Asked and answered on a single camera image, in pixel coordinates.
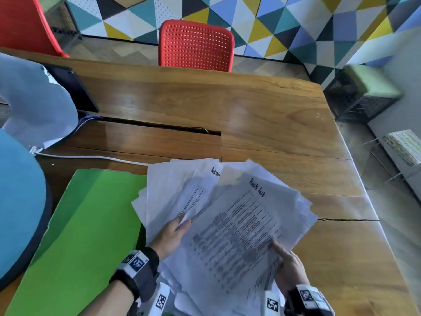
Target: wall mural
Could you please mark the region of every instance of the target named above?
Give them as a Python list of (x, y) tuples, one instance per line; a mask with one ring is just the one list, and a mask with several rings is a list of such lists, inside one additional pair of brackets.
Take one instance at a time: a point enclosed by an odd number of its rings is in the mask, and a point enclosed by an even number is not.
[(86, 36), (158, 44), (168, 19), (222, 26), (234, 35), (235, 54), (303, 63), (322, 87), (347, 63), (384, 65), (421, 26), (421, 0), (137, 1), (68, 4)]

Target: hand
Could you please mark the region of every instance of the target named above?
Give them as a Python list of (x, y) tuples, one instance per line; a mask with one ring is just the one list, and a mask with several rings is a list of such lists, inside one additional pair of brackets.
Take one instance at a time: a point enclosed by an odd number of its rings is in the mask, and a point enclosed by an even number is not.
[(179, 216), (166, 223), (155, 239), (149, 244), (149, 247), (158, 254), (160, 261), (166, 259), (176, 251), (180, 246), (183, 235), (190, 228), (192, 223), (190, 219), (187, 219), (178, 226), (183, 217), (184, 215)]
[(283, 259), (275, 272), (275, 282), (284, 297), (288, 291), (296, 285), (310, 285), (304, 265), (297, 255), (292, 251), (287, 252), (275, 240), (272, 240), (272, 247)]

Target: wrist-mounted device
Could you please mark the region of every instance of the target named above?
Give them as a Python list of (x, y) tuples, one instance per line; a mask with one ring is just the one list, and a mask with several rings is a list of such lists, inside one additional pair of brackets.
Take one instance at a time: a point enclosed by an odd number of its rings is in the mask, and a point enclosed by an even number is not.
[(159, 257), (153, 249), (145, 247), (141, 251), (131, 251), (119, 264), (110, 283), (119, 280), (133, 293), (134, 300), (147, 302), (155, 292)]
[(288, 291), (285, 303), (285, 315), (335, 316), (335, 312), (323, 296), (313, 286), (297, 285)]

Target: red chair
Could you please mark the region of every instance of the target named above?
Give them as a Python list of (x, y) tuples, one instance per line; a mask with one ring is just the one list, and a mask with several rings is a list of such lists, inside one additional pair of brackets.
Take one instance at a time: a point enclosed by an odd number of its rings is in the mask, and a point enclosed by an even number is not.
[(55, 39), (38, 0), (0, 0), (0, 46), (69, 57)]
[(161, 25), (158, 55), (161, 66), (231, 72), (234, 36), (219, 26), (167, 20)]

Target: person's left hand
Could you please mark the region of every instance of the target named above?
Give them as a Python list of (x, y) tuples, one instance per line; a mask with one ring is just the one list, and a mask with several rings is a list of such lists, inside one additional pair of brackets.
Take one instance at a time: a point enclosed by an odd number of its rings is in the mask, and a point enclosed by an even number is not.
[(176, 251), (180, 246), (183, 235), (190, 228), (192, 223), (190, 219), (187, 219), (178, 226), (183, 217), (184, 215), (166, 223), (155, 239), (149, 244), (149, 247), (158, 254), (160, 261), (166, 259)]

